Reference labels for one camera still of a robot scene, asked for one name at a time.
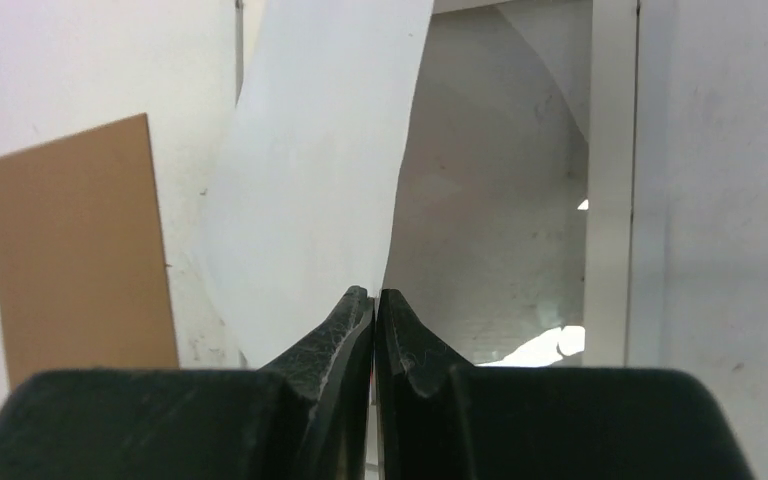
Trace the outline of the white paper mat border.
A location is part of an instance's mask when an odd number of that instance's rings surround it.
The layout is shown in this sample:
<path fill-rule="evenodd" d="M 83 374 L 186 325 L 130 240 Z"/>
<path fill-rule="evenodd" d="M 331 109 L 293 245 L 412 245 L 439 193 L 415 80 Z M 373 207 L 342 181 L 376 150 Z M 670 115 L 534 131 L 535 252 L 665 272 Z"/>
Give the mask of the white paper mat border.
<path fill-rule="evenodd" d="M 437 4 L 429 31 L 438 15 L 510 2 L 521 1 L 475 2 L 469 8 L 456 10 Z M 638 5 L 634 1 L 588 2 L 592 17 L 584 350 L 578 364 L 555 366 L 621 366 L 626 356 Z M 422 322 L 440 336 L 417 307 L 416 278 L 426 275 L 429 268 L 428 236 L 418 225 L 416 215 L 415 107 L 400 184 L 399 225 L 385 282 L 402 288 Z"/>

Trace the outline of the white brown backing board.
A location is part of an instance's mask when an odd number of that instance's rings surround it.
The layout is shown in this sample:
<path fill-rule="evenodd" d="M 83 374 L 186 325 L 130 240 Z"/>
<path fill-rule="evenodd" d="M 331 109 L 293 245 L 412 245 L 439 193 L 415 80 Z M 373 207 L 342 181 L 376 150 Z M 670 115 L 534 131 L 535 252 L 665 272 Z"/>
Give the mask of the white brown backing board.
<path fill-rule="evenodd" d="M 0 323 L 11 387 L 178 366 L 145 114 L 0 157 Z"/>

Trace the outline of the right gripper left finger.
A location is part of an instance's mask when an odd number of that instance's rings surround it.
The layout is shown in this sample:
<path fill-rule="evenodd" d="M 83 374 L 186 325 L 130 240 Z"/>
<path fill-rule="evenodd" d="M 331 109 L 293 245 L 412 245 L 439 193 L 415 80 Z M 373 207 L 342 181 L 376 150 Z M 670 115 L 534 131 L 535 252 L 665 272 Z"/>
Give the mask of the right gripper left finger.
<path fill-rule="evenodd" d="M 0 410 L 0 479 L 360 479 L 374 302 L 256 370 L 55 370 Z"/>

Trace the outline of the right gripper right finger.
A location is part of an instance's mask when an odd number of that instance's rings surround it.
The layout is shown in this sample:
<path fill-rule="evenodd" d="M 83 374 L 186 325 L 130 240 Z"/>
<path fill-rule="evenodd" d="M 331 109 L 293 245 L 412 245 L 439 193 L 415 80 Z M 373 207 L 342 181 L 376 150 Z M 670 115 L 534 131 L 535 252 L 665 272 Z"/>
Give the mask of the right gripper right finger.
<path fill-rule="evenodd" d="M 386 479 L 749 479 L 712 394 L 662 369 L 479 367 L 395 289 L 375 327 Z"/>

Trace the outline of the clear acrylic frame sheet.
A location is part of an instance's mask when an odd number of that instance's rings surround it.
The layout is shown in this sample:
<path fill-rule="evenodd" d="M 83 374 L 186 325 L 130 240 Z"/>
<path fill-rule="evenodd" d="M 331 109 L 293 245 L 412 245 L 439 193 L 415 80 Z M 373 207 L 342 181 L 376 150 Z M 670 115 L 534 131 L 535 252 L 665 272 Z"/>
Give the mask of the clear acrylic frame sheet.
<path fill-rule="evenodd" d="M 481 366 L 578 364 L 592 5 L 436 16 L 415 107 L 417 307 Z"/>

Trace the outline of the landscape sunset photo print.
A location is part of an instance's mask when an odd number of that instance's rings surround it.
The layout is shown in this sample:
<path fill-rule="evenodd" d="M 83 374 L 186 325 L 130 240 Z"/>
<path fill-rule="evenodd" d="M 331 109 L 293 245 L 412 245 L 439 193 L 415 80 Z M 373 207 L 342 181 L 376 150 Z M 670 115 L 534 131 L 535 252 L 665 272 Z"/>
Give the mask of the landscape sunset photo print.
<path fill-rule="evenodd" d="M 195 256 L 249 366 L 377 294 L 433 5 L 269 1 Z"/>

